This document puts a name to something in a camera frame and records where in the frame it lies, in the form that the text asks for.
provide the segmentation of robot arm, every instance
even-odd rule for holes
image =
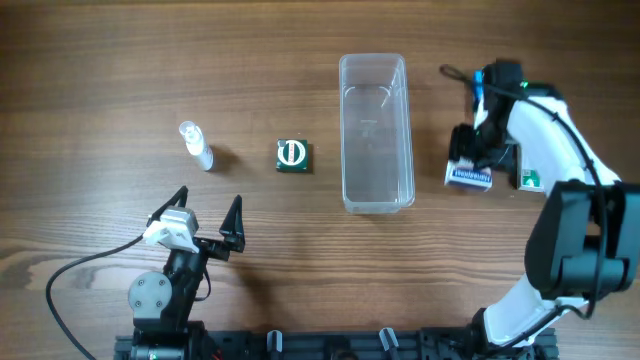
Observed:
[[[630,286],[640,251],[635,241],[640,228],[632,218],[640,211],[640,191],[621,183],[598,159],[553,87],[536,84],[526,88],[519,64],[497,61],[488,65],[482,84],[461,78],[459,72],[453,74],[467,85],[482,86],[487,116],[477,129],[469,125],[454,129],[451,160],[462,156],[477,167],[491,166],[497,163],[493,154],[502,153],[493,150],[514,141],[532,154],[529,160],[548,197],[527,243],[526,273],[500,301],[481,309],[470,325],[472,333],[480,335],[468,344],[468,353],[494,355],[501,349],[533,344],[536,335],[570,309],[577,311]],[[593,161],[599,182],[586,170],[587,161]],[[605,214],[597,206],[598,190],[604,194]],[[602,216],[609,224],[603,227],[608,236],[604,252],[599,246],[603,239],[586,231],[591,221],[600,225]],[[594,295],[596,282],[599,293]]]
[[[185,207],[186,198],[187,188],[182,187],[150,216],[142,236],[171,252],[162,272],[146,272],[129,288],[135,330],[126,346],[127,359],[210,359],[218,350],[204,323],[189,321],[189,314],[195,301],[206,298],[197,298],[196,292],[203,278],[209,281],[207,261],[227,261],[232,251],[244,251],[242,198],[236,196],[220,226],[223,240],[195,236],[198,221]]]

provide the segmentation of white logo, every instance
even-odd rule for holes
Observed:
[[[284,146],[280,146],[280,141],[278,141],[278,160],[287,166],[296,166],[304,160],[306,156],[306,152],[304,150],[304,146],[300,141],[297,140],[287,140],[284,143]],[[289,151],[287,154],[287,158],[284,157],[284,149],[289,147]],[[298,158],[295,158],[295,149],[298,148]]]

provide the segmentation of black metal bracket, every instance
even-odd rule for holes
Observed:
[[[463,360],[467,357],[457,344],[464,341],[465,328],[423,328],[395,332],[397,353],[402,360]],[[213,331],[209,337],[220,348],[224,360],[268,360],[267,334],[248,331]],[[114,360],[130,360],[131,337],[117,337]],[[554,329],[546,329],[532,346],[487,360],[557,360],[559,355]],[[378,332],[283,333],[282,360],[390,360]]]
[[[244,251],[245,239],[242,224],[242,197],[240,195],[233,199],[229,212],[218,231],[224,237],[224,242],[231,251],[239,253]]]

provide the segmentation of small box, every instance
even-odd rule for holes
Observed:
[[[449,160],[447,172],[444,178],[445,185],[455,185],[458,187],[487,191],[493,184],[491,169],[473,169],[473,162],[465,158],[455,162]]]
[[[276,170],[280,172],[307,172],[308,166],[307,140],[278,139]]]
[[[518,190],[543,192],[540,175],[533,169],[527,154],[518,146]]]

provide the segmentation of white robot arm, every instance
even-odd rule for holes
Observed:
[[[462,124],[453,130],[450,160],[465,158],[476,168],[497,165],[496,154],[505,153],[510,137],[531,154],[547,196],[527,242],[526,273],[469,325],[475,340],[467,344],[467,355],[487,358],[532,345],[569,311],[589,318],[596,301],[631,285],[640,252],[634,219],[640,188],[622,183],[600,161],[560,94],[552,86],[524,81],[519,63],[487,65],[481,82],[447,65],[440,70],[476,90],[487,110],[477,128]],[[601,226],[599,236],[587,234],[590,222]],[[585,315],[579,309],[587,304]]]
[[[554,97],[530,97],[529,99],[557,113],[572,128],[593,159],[602,185],[613,185],[614,182],[620,181],[618,175],[606,167],[593,153],[575,128],[565,101]],[[542,110],[526,102],[516,101],[509,115],[507,131],[523,152],[532,154],[530,161],[540,175],[547,196],[557,181],[577,180],[587,185],[594,185],[594,179],[586,170],[585,161],[581,158],[578,148],[567,131],[557,122],[552,121],[551,117]],[[572,305],[580,308],[586,304],[587,300],[582,296],[545,300],[541,297],[540,291],[530,284],[527,274],[524,274],[500,301],[489,306],[484,312],[486,335],[492,344],[504,345],[549,316],[555,311],[556,306]],[[533,344],[535,336],[560,317],[556,316],[534,335],[515,344],[514,347]]]

